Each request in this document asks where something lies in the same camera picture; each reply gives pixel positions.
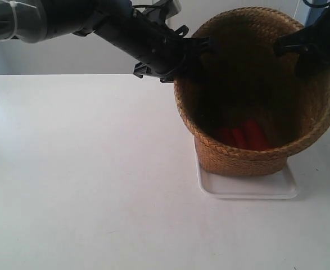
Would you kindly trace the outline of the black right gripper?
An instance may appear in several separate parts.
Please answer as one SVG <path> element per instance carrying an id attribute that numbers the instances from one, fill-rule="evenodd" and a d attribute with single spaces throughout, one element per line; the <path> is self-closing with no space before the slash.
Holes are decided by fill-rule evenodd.
<path id="1" fill-rule="evenodd" d="M 301 78 L 313 76 L 330 67 L 330 1 L 305 1 L 305 4 L 312 11 L 322 12 L 310 24 L 310 45 L 313 50 L 308 49 L 308 31 L 305 28 L 279 37 L 273 44 L 276 56 L 298 54 L 295 74 Z"/>

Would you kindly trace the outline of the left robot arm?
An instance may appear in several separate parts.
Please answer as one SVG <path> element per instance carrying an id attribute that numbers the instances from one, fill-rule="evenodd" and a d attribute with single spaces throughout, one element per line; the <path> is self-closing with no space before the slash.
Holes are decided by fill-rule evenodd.
<path id="1" fill-rule="evenodd" d="M 0 42 L 38 43 L 67 34 L 95 34 L 137 60 L 133 73 L 172 83 L 203 80 L 201 56 L 214 52 L 210 37 L 188 37 L 188 27 L 168 27 L 177 1 L 135 6 L 131 1 L 0 1 Z"/>

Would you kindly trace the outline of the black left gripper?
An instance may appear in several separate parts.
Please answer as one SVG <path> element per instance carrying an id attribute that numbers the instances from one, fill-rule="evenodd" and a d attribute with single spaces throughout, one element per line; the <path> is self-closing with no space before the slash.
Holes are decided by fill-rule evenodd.
<path id="1" fill-rule="evenodd" d="M 126 16 L 108 15 L 96 35 L 139 62 L 133 70 L 135 76 L 157 77 L 163 83 L 189 76 L 204 84 L 211 73 L 205 59 L 219 52 L 214 38 L 185 38 L 136 9 Z"/>

